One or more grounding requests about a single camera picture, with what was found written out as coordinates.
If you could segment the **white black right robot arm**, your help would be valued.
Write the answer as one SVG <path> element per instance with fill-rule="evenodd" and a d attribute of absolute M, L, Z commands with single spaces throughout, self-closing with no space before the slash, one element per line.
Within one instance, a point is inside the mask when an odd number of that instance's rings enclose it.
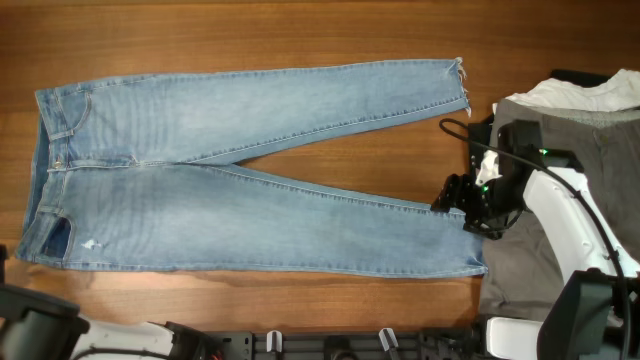
<path fill-rule="evenodd" d="M 497 240 L 508 215 L 538 219 L 564 286 L 542 321 L 491 316 L 475 332 L 477 352 L 494 359 L 636 359 L 639 356 L 639 264 L 597 209 L 572 161 L 558 167 L 516 158 L 510 172 L 472 183 L 451 175 L 433 204 L 458 208 L 464 230 Z"/>

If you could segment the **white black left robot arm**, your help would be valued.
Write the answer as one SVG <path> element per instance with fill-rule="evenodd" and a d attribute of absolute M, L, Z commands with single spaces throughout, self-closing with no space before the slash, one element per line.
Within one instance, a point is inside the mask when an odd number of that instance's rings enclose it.
<path fill-rule="evenodd" d="M 96 321 L 76 304 L 2 282 L 1 357 L 206 360 L 220 353 L 210 336 L 183 325 Z"/>

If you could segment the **light blue denim jeans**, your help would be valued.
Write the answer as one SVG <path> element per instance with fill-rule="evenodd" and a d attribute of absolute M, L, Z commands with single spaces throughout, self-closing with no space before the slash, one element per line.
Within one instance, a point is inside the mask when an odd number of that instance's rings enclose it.
<path fill-rule="evenodd" d="M 462 212 L 243 161 L 468 107 L 460 59 L 111 77 L 37 92 L 19 259 L 67 270 L 481 275 Z"/>

